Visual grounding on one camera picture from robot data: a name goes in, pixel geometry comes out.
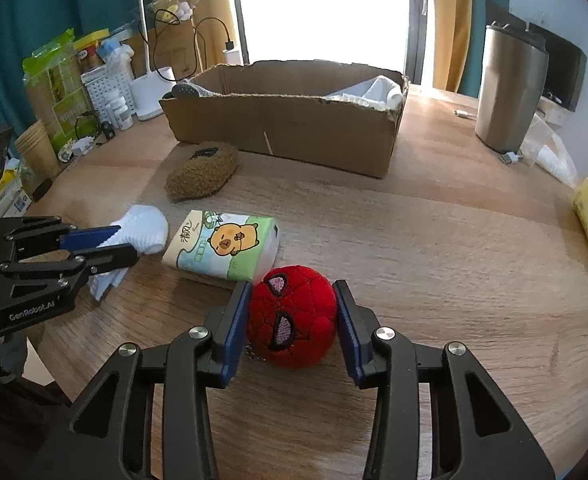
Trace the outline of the white perforated basket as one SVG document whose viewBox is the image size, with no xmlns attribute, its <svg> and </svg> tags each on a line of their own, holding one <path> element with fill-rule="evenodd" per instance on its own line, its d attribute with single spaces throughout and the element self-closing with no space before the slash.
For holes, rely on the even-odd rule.
<svg viewBox="0 0 588 480">
<path fill-rule="evenodd" d="M 128 108 L 133 113 L 136 111 L 130 88 L 134 81 L 134 73 L 129 62 L 120 64 L 119 68 L 112 70 L 102 65 L 82 74 L 80 79 L 100 122 L 108 121 L 108 112 L 105 107 L 119 96 L 126 100 Z"/>
</svg>

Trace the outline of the paper cup stack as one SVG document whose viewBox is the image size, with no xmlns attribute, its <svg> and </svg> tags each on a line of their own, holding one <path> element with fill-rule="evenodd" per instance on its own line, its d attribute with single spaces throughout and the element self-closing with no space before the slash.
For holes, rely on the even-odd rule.
<svg viewBox="0 0 588 480">
<path fill-rule="evenodd" d="M 43 179 L 55 179 L 60 173 L 60 162 L 52 148 L 46 126 L 37 120 L 16 140 L 15 146 L 27 166 Z"/>
</svg>

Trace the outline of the red spiderman plush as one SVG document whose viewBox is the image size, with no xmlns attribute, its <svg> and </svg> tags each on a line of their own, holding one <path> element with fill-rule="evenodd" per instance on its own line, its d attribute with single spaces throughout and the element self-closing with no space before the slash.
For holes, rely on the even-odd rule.
<svg viewBox="0 0 588 480">
<path fill-rule="evenodd" d="M 308 266 L 281 266 L 253 286 L 246 339 L 256 358 L 299 370 L 326 355 L 336 336 L 337 300 L 330 282 Z"/>
</svg>

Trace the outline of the green snack bag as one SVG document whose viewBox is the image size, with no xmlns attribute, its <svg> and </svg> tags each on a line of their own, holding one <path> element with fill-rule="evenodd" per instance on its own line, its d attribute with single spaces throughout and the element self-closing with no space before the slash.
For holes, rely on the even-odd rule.
<svg viewBox="0 0 588 480">
<path fill-rule="evenodd" d="M 94 114 L 73 43 L 72 28 L 39 47 L 22 61 L 28 102 L 44 124 L 55 154 L 70 142 L 95 136 Z"/>
</svg>

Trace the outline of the white towel cloth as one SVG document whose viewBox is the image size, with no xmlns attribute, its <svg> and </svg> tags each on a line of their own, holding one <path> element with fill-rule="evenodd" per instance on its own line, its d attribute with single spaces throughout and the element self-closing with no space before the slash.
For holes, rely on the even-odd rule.
<svg viewBox="0 0 588 480">
<path fill-rule="evenodd" d="M 337 90 L 327 94 L 324 98 L 357 104 L 380 112 L 399 110 L 405 101 L 400 84 L 383 75 Z"/>
</svg>

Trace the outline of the brown plush keychain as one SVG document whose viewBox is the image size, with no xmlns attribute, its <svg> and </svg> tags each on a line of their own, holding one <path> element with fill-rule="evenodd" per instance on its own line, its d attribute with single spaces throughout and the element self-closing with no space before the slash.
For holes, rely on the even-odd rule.
<svg viewBox="0 0 588 480">
<path fill-rule="evenodd" d="M 207 141 L 167 176 L 165 192 L 172 202 L 217 193 L 238 169 L 238 150 L 229 143 Z"/>
</svg>

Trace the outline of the clear plastic toy bag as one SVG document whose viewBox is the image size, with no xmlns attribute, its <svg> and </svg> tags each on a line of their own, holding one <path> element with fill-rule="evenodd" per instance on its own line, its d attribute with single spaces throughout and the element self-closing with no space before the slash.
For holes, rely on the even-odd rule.
<svg viewBox="0 0 588 480">
<path fill-rule="evenodd" d="M 201 0 L 155 0 L 146 6 L 148 17 L 155 23 L 178 25 L 191 21 Z"/>
</svg>

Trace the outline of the brown cardboard package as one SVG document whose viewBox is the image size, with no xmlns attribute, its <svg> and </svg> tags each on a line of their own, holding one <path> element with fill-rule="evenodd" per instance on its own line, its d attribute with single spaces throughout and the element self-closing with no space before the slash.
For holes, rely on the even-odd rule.
<svg viewBox="0 0 588 480">
<path fill-rule="evenodd" d="M 150 66 L 170 66 L 176 78 L 192 77 L 202 73 L 206 67 L 205 41 L 201 34 L 194 40 L 193 20 L 178 25 L 160 24 L 148 29 Z M 133 20 L 127 23 L 130 37 L 124 40 L 134 50 L 131 68 L 134 76 L 145 73 L 144 41 L 139 30 L 139 23 Z"/>
</svg>

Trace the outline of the small black cylinder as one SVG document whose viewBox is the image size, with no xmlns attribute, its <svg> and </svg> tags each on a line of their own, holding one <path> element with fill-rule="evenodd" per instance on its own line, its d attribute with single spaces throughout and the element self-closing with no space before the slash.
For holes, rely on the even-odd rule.
<svg viewBox="0 0 588 480">
<path fill-rule="evenodd" d="M 102 122 L 101 131 L 108 141 L 114 139 L 116 136 L 114 127 L 109 122 Z"/>
</svg>

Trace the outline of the white sock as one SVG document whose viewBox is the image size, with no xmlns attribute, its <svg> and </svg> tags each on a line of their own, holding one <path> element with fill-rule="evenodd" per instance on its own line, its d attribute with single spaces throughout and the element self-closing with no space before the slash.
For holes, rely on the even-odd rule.
<svg viewBox="0 0 588 480">
<path fill-rule="evenodd" d="M 111 223 L 119 230 L 104 240 L 99 247 L 119 244 L 131 244 L 139 256 L 154 255 L 161 252 L 167 243 L 168 221 L 156 207 L 150 205 L 132 205 L 122 218 Z M 89 278 L 91 296 L 100 301 L 110 287 L 118 287 L 125 278 L 128 268 L 100 273 L 96 278 Z"/>
</svg>

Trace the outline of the steel thermos tumbler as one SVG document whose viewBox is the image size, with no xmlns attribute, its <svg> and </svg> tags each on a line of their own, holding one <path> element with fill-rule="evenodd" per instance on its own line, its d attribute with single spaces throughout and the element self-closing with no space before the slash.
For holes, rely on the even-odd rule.
<svg viewBox="0 0 588 480">
<path fill-rule="evenodd" d="M 499 154 L 516 153 L 547 78 L 543 36 L 497 22 L 486 27 L 476 136 Z"/>
</svg>

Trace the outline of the black television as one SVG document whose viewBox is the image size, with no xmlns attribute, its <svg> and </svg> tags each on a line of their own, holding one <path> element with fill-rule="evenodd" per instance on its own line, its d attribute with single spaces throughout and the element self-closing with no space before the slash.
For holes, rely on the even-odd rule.
<svg viewBox="0 0 588 480">
<path fill-rule="evenodd" d="M 486 24 L 490 25 L 493 22 L 501 25 L 510 24 L 521 30 L 529 29 L 544 37 L 549 55 L 544 96 L 550 100 L 556 100 L 561 106 L 574 112 L 585 78 L 587 65 L 585 52 L 570 40 L 535 23 L 523 21 L 502 6 L 486 0 Z"/>
</svg>

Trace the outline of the white charger adapter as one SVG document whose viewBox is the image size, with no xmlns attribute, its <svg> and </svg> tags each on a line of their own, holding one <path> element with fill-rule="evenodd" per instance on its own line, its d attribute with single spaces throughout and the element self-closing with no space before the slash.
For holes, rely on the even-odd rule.
<svg viewBox="0 0 588 480">
<path fill-rule="evenodd" d="M 238 48 L 224 50 L 224 64 L 243 65 L 242 52 Z"/>
</svg>

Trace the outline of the grey sock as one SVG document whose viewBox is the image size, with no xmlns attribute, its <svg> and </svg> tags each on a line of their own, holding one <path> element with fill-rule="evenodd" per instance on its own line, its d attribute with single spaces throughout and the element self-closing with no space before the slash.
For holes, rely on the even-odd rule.
<svg viewBox="0 0 588 480">
<path fill-rule="evenodd" d="M 177 82 L 170 90 L 175 99 L 180 98 L 212 98 L 219 96 L 219 93 L 194 84 L 192 81 L 184 80 Z"/>
</svg>

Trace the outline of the brown cardboard box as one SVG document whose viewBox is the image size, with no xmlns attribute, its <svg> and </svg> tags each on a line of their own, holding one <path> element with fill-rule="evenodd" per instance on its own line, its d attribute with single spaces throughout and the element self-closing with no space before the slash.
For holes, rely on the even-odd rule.
<svg viewBox="0 0 588 480">
<path fill-rule="evenodd" d="M 399 110 L 324 98 L 379 75 L 400 84 Z M 409 92 L 408 77 L 394 70 L 319 60 L 219 64 L 189 81 L 219 96 L 175 99 L 169 92 L 160 100 L 178 141 L 227 142 L 375 178 L 387 174 Z"/>
</svg>

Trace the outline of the yellow curtain right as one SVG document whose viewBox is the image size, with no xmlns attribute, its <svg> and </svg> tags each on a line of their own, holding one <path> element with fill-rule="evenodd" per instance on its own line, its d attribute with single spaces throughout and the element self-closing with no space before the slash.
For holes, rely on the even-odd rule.
<svg viewBox="0 0 588 480">
<path fill-rule="evenodd" d="M 468 56 L 473 0 L 433 0 L 434 74 L 437 89 L 457 92 Z"/>
</svg>

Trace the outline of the white tv cabinet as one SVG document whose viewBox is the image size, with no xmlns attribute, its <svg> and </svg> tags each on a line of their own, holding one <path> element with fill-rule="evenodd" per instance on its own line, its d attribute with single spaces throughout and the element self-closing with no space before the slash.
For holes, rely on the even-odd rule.
<svg viewBox="0 0 588 480">
<path fill-rule="evenodd" d="M 561 129 L 573 113 L 556 101 L 542 96 L 537 105 L 537 115 L 554 130 Z"/>
</svg>

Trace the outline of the white pill bottle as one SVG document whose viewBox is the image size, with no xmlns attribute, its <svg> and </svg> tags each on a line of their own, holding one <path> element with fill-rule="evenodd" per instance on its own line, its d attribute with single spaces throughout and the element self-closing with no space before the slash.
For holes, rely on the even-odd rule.
<svg viewBox="0 0 588 480">
<path fill-rule="evenodd" d="M 125 99 L 115 101 L 112 104 L 112 111 L 120 130 L 125 131 L 134 125 L 134 118 L 132 118 L 131 110 Z"/>
<path fill-rule="evenodd" d="M 114 129 L 118 128 L 118 122 L 112 110 L 112 102 L 117 101 L 119 98 L 120 94 L 116 90 L 108 92 L 104 98 L 103 109 L 108 121 Z"/>
</svg>

